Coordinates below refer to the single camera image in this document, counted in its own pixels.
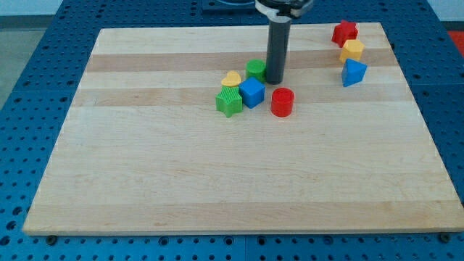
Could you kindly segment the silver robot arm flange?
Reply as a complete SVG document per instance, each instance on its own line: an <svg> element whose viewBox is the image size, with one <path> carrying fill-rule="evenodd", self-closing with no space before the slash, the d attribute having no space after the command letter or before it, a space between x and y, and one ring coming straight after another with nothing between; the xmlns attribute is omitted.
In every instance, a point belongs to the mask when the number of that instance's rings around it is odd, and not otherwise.
<svg viewBox="0 0 464 261"><path fill-rule="evenodd" d="M298 19L314 6L315 0L256 0L255 8L270 20Z"/></svg>

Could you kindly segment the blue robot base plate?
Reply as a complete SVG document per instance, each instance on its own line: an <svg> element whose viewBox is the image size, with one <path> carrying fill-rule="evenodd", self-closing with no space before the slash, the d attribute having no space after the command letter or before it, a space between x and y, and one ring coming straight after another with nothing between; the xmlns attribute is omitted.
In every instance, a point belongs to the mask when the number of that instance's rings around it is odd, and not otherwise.
<svg viewBox="0 0 464 261"><path fill-rule="evenodd" d="M255 11L255 0L201 0L202 13L234 15Z"/></svg>

